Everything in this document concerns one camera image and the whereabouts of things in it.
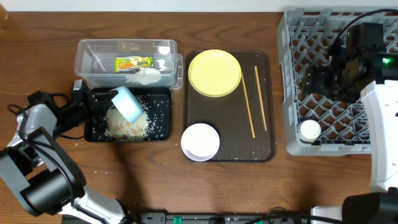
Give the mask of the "light blue bowl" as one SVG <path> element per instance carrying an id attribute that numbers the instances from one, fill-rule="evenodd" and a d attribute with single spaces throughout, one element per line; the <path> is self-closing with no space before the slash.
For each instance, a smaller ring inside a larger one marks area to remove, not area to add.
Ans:
<path id="1" fill-rule="evenodd" d="M 117 92 L 111 100 L 113 105 L 129 123 L 135 123 L 143 114 L 141 104 L 125 86 L 114 88 L 113 91 Z"/>

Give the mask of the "green snack wrapper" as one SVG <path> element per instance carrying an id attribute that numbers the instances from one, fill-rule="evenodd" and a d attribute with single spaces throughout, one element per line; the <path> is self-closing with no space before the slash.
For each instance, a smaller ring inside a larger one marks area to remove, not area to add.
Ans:
<path id="1" fill-rule="evenodd" d="M 114 61 L 114 72 L 126 72 L 135 68 L 152 68 L 153 66 L 154 60 L 152 57 L 117 57 Z"/>

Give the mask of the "white napkin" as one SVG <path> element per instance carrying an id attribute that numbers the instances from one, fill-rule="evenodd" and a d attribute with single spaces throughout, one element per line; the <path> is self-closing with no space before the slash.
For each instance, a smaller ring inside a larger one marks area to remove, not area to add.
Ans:
<path id="1" fill-rule="evenodd" d="M 150 85 L 158 82 L 162 78 L 162 74 L 155 68 L 137 68 L 136 73 L 127 74 L 126 83 Z"/>

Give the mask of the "pale green cup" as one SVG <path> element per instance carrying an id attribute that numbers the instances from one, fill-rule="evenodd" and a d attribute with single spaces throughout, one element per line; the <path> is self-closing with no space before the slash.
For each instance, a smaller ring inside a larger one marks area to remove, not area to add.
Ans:
<path id="1" fill-rule="evenodd" d="M 302 121 L 297 126 L 299 139 L 305 143 L 315 142 L 320 136 L 321 130 L 319 123 L 312 119 Z"/>

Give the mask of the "white bowl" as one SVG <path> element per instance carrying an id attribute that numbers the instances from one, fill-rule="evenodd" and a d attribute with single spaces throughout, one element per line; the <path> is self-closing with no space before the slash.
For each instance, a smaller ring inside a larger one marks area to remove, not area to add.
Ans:
<path id="1" fill-rule="evenodd" d="M 182 152 L 196 162 L 213 158 L 220 148 L 220 136 L 215 128 L 205 123 L 189 126 L 182 134 Z"/>

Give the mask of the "yellow plate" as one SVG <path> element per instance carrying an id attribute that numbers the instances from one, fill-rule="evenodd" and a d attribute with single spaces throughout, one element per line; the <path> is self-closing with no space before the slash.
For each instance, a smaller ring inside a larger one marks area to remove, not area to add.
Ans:
<path id="1" fill-rule="evenodd" d="M 224 50 L 205 50 L 196 55 L 188 67 L 188 79 L 199 93 L 222 97 L 240 84 L 242 70 L 238 60 Z"/>

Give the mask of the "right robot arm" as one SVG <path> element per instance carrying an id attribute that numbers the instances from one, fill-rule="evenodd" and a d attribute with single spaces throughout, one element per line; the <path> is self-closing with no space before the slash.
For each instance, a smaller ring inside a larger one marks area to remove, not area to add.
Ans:
<path id="1" fill-rule="evenodd" d="M 361 101 L 371 143 L 369 193 L 346 197 L 343 223 L 397 223 L 397 55 L 387 52 L 383 25 L 346 26 L 346 43 L 330 46 L 327 66 L 307 67 L 300 84 L 345 103 Z"/>

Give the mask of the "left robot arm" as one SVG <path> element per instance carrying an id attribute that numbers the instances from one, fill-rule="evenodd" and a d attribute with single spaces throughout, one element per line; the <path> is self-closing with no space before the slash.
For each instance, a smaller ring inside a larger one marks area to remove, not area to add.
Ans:
<path id="1" fill-rule="evenodd" d="M 72 85 L 66 104 L 58 93 L 38 90 L 28 106 L 8 105 L 17 129 L 1 150 L 1 178 L 25 211 L 33 216 L 69 215 L 88 223 L 139 223 L 117 199 L 107 198 L 86 184 L 78 164 L 57 143 L 65 132 L 89 123 L 97 127 L 114 105 L 130 123 L 141 114 L 134 95 L 125 86 L 91 91 L 83 80 Z"/>

